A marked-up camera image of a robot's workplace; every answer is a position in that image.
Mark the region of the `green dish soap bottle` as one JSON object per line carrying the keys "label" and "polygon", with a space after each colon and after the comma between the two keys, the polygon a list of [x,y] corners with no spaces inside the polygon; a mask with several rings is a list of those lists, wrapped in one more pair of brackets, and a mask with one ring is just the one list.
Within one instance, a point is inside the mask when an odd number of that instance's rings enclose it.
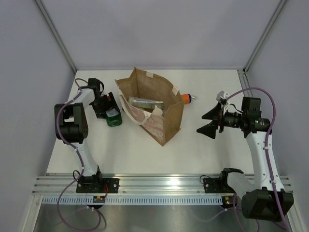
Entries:
{"label": "green dish soap bottle", "polygon": [[106,111],[104,117],[106,119],[107,125],[110,127],[116,127],[122,124],[121,113],[115,108]]}

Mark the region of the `beige pump bottle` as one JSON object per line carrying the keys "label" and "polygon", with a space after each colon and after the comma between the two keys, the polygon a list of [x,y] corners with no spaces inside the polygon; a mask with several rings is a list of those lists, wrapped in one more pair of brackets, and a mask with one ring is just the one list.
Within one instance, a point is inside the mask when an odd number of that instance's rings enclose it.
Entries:
{"label": "beige pump bottle", "polygon": [[154,110],[152,111],[152,113],[154,115],[157,115],[157,116],[162,116],[163,115],[163,110],[158,108],[156,105],[154,106]]}

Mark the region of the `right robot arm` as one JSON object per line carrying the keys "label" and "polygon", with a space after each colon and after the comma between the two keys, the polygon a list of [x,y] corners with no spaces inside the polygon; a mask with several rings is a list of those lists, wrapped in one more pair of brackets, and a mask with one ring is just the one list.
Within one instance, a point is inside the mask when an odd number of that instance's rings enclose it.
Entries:
{"label": "right robot arm", "polygon": [[218,178],[203,177],[205,193],[235,193],[241,199],[241,210],[245,218],[282,221],[294,204],[292,193],[286,192],[276,168],[272,136],[268,134],[270,121],[261,117],[259,98],[243,97],[241,111],[231,113],[224,92],[217,96],[217,105],[202,116],[210,123],[197,129],[197,133],[215,139],[216,133],[225,127],[241,129],[249,146],[253,162],[254,183],[244,172],[235,168],[224,168]]}

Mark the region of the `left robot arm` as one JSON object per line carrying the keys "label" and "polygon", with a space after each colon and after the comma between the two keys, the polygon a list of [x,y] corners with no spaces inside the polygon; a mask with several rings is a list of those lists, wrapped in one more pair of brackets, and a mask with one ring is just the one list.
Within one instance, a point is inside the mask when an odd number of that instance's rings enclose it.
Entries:
{"label": "left robot arm", "polygon": [[85,86],[78,86],[73,99],[54,106],[56,137],[70,147],[80,165],[80,169],[72,174],[77,193],[117,193],[119,179],[103,177],[87,143],[89,127],[85,110],[89,106],[96,118],[105,120],[109,127],[122,124],[113,93],[104,94],[104,84],[96,78],[89,78]]}

